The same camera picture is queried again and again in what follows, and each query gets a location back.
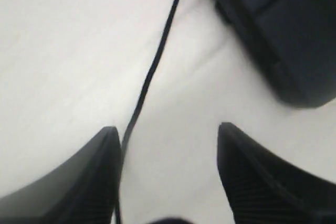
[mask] black cable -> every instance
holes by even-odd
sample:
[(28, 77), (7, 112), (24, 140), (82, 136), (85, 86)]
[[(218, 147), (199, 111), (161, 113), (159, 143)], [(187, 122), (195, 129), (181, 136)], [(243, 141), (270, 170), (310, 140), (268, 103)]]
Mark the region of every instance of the black cable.
[[(145, 102), (145, 97), (147, 95), (149, 85), (151, 84), (154, 73), (155, 73), (155, 71), (156, 71), (156, 69), (159, 65), (159, 62), (160, 62), (160, 59), (161, 59), (161, 56), (162, 56), (167, 38), (168, 38), (170, 28), (172, 26), (173, 18), (174, 18), (176, 9), (177, 9), (177, 5), (179, 4), (179, 1), (180, 0), (174, 0), (174, 2), (173, 2), (173, 5), (172, 5), (172, 8), (170, 10), (168, 19), (166, 21), (166, 25), (165, 25), (163, 33), (162, 33), (162, 37), (161, 37), (161, 41), (160, 41), (158, 50), (156, 51), (153, 63), (151, 65), (151, 67), (150, 67), (150, 69), (147, 73), (146, 79), (143, 83), (143, 86), (142, 86), (142, 89), (141, 89), (141, 92), (140, 92), (140, 95), (139, 95), (139, 99), (138, 99), (138, 102), (136, 104), (135, 110), (133, 112), (132, 118), (131, 118), (129, 124), (127, 125), (126, 131), (125, 131), (122, 143), (121, 143), (121, 151), (122, 151), (122, 162), (121, 162), (121, 164), (122, 164), (122, 167), (123, 167), (126, 152), (127, 152), (127, 149), (128, 149), (130, 136), (131, 136), (132, 131), (134, 129), (134, 126), (135, 126), (135, 124), (136, 124), (136, 122), (139, 118), (139, 115), (140, 115), (140, 112), (142, 110), (143, 104)], [(118, 193), (117, 204), (116, 204), (116, 209), (115, 209), (115, 211), (116, 211), (116, 213), (115, 213), (116, 224), (122, 224), (121, 211), (120, 210), (121, 209), (120, 209), (120, 201), (119, 201), (119, 193)]]

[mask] black wire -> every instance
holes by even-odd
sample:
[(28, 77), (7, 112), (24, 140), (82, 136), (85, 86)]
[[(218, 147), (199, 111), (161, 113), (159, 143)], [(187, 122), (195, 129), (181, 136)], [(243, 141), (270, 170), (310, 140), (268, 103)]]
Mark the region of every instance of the black wire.
[[(173, 2), (172, 8), (170, 10), (168, 19), (166, 21), (166, 24), (165, 24), (165, 27), (164, 27), (164, 30), (163, 30), (163, 33), (162, 33), (162, 37), (161, 37), (161, 41), (160, 41), (158, 50), (156, 51), (156, 54), (155, 54), (154, 60), (152, 62), (152, 65), (151, 65), (151, 67), (150, 67), (150, 69), (147, 73), (146, 79), (143, 83), (143, 86), (142, 86), (142, 89), (141, 89), (141, 92), (140, 92), (140, 95), (139, 95), (139, 99), (138, 99), (138, 102), (136, 104), (135, 110), (133, 112), (132, 118), (131, 118), (129, 124), (127, 125), (126, 131), (125, 131), (122, 143), (121, 143), (121, 151), (122, 151), (122, 162), (121, 162), (121, 164), (122, 164), (122, 167), (123, 167), (126, 152), (127, 152), (127, 149), (128, 149), (130, 136), (131, 136), (132, 131), (134, 129), (134, 126), (135, 126), (135, 124), (138, 120), (138, 117), (139, 117), (140, 112), (142, 110), (143, 104), (145, 102), (145, 97), (147, 95), (149, 85), (151, 84), (154, 73), (155, 73), (155, 71), (156, 71), (156, 69), (159, 65), (159, 62), (160, 62), (160, 59), (161, 59), (161, 56), (162, 56), (167, 38), (168, 38), (170, 28), (172, 26), (173, 18), (174, 18), (176, 9), (177, 9), (177, 5), (179, 4), (179, 1), (180, 0), (174, 0), (174, 2)], [(116, 204), (116, 209), (115, 209), (115, 211), (116, 211), (116, 213), (115, 213), (116, 224), (122, 224), (119, 199), (120, 199), (120, 197), (119, 197), (119, 193), (118, 193), (117, 204)]]

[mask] white floor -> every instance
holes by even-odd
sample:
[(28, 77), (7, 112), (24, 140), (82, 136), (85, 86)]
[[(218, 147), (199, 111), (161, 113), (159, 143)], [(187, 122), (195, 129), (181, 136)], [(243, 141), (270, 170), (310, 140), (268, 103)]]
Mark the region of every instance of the white floor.
[[(58, 166), (105, 125), (122, 135), (171, 4), (0, 0), (0, 195)], [(336, 182), (336, 102), (279, 103), (213, 5), (180, 2), (125, 164), (125, 223), (234, 223), (216, 167), (222, 121)]]

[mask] white surface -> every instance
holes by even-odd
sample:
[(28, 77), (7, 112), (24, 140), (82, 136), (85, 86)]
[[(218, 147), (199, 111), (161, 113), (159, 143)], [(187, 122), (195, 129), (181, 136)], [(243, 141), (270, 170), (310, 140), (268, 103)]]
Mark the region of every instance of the white surface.
[[(0, 0), (0, 195), (46, 174), (105, 125), (122, 134), (172, 0)], [(230, 121), (336, 182), (336, 103), (294, 110), (270, 93), (211, 0), (181, 0), (132, 136), (125, 223), (233, 223), (216, 168)]]

